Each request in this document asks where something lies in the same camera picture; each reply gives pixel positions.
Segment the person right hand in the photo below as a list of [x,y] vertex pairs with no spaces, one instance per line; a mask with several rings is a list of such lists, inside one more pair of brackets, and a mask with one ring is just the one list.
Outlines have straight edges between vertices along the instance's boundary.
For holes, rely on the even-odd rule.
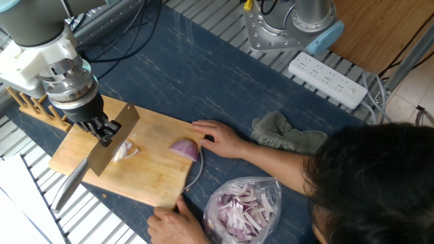
[[200,140],[202,147],[221,157],[245,159],[249,144],[229,126],[212,120],[198,120],[193,122],[193,129],[212,137]]

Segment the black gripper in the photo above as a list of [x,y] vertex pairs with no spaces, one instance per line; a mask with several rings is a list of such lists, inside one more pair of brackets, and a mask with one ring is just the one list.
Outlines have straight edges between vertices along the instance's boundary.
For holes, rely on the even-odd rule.
[[100,93],[88,103],[78,108],[62,109],[62,112],[83,131],[91,133],[96,138],[100,138],[103,146],[109,146],[113,141],[113,136],[121,128],[121,124],[115,120],[109,121],[104,116],[104,100]]

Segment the person left hand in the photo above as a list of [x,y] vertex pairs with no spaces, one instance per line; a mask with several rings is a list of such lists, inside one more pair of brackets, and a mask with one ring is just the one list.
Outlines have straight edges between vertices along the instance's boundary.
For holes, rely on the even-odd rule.
[[187,207],[182,196],[176,201],[178,212],[155,207],[147,220],[153,244],[210,244],[200,223]]

